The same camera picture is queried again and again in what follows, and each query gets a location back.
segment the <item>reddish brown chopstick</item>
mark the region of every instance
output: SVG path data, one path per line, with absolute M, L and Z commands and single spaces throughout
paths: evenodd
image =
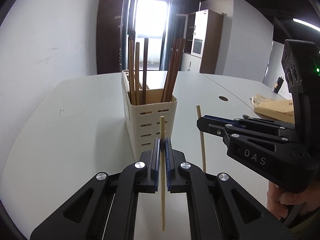
M 143 77 L 142 77 L 142 104 L 146 104 L 146 92 L 147 92 L 147 65 L 148 65 L 148 43 L 149 39 L 144 39 L 143 48 Z
M 164 87 L 163 87 L 163 91 L 162 91 L 161 102 L 165 101 L 166 95 L 167 95 L 167 92 L 168 92 L 168 88 L 170 86 L 173 66 L 174 66 L 174 62 L 175 62 L 176 54 L 177 54 L 177 47 L 178 47 L 178 38 L 174 38 L 173 39 L 173 43 L 172 43 L 172 53 L 171 53 L 171 57 L 170 57 L 167 76 L 165 78 L 165 83 L 164 83 Z
M 129 41 L 129 87 L 131 92 L 131 104 L 133 106 L 136 105 L 136 96 L 134 92 L 134 57 L 133 57 L 133 50 L 134 50 L 133 40 Z
M 172 76 L 171 76 L 171 80 L 170 80 L 170 86 L 168 88 L 165 102 L 171 101 L 172 93 L 173 93 L 174 85 L 176 83 L 176 79 L 177 79 L 177 75 L 178 75 L 179 66 L 180 66 L 180 62 L 182 59 L 183 48 L 184 48 L 185 43 L 186 43 L 186 40 L 183 38 L 180 38 L 179 45 L 178 45 L 178 52 L 177 52 L 177 55 L 176 55 L 176 58 L 174 61 L 174 67 L 173 67 Z
M 139 91 L 139 52 L 140 43 L 136 43 L 136 58 L 135 58 L 135 93 L 136 93 L 136 105 L 140 105 L 140 91 Z

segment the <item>brown paper bag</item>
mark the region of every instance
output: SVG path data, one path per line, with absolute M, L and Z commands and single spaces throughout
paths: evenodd
M 294 123 L 294 112 L 292 100 L 273 101 L 261 95 L 256 95 L 251 99 L 254 111 L 274 119 Z

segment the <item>white table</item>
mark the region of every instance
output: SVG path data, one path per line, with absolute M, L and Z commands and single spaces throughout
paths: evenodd
M 228 90 L 252 109 L 250 97 L 254 97 L 256 94 L 272 100 L 285 100 L 281 95 L 273 93 L 273 89 L 265 85 L 262 86 L 261 82 L 258 81 L 212 74 L 203 75 Z
M 165 72 L 148 72 L 148 86 Z M 121 172 L 134 162 L 124 120 L 121 74 L 105 74 L 61 82 L 34 111 L 8 157 L 0 198 L 20 231 L 31 232 L 96 173 Z M 236 88 L 237 79 L 229 78 Z M 253 110 L 223 86 L 199 73 L 179 72 L 172 147 L 202 167 L 196 105 L 202 114 L 228 119 Z M 247 88 L 246 97 L 260 92 Z M 225 102 L 218 98 L 224 96 Z M 205 134 L 207 172 L 226 172 L 262 204 L 268 182 L 227 157 L 222 139 Z M 161 231 L 160 194 L 140 194 L 135 239 L 190 239 L 185 194 L 166 195 L 166 231 Z

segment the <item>cabinet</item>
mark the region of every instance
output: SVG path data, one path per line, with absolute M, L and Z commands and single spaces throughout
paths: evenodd
M 220 47 L 222 24 L 222 14 L 208 9 L 195 13 L 191 51 L 186 53 L 185 49 L 181 64 L 182 71 L 197 70 L 200 73 L 214 74 Z

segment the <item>fluorescent light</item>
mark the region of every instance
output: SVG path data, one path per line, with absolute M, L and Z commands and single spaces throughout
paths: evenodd
M 311 27 L 311 28 L 317 30 L 318 32 L 320 32 L 320 28 L 317 27 L 317 26 L 314 26 L 314 25 L 311 24 L 311 23 L 307 23 L 307 22 L 304 22 L 304 21 L 302 21 L 302 20 L 298 20 L 298 19 L 295 19 L 295 18 L 293 18 L 293 21 L 294 21 L 294 22 L 297 22 L 297 23 L 304 24 L 304 25 L 306 25 L 306 26 L 308 26 L 308 27 Z

